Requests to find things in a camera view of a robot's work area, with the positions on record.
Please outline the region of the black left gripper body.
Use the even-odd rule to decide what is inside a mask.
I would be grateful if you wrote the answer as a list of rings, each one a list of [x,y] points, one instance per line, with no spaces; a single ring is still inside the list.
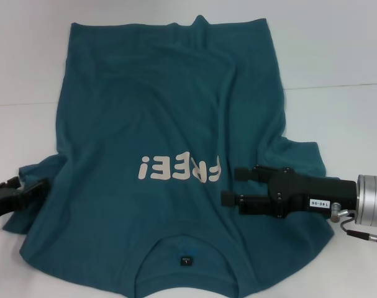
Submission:
[[[0,183],[0,217],[18,209],[19,186]]]

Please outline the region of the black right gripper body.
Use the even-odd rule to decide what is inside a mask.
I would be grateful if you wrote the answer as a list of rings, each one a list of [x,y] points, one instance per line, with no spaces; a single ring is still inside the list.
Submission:
[[[272,216],[282,219],[293,212],[315,212],[330,217],[332,204],[357,207],[357,184],[334,178],[317,178],[280,169],[268,180]]]

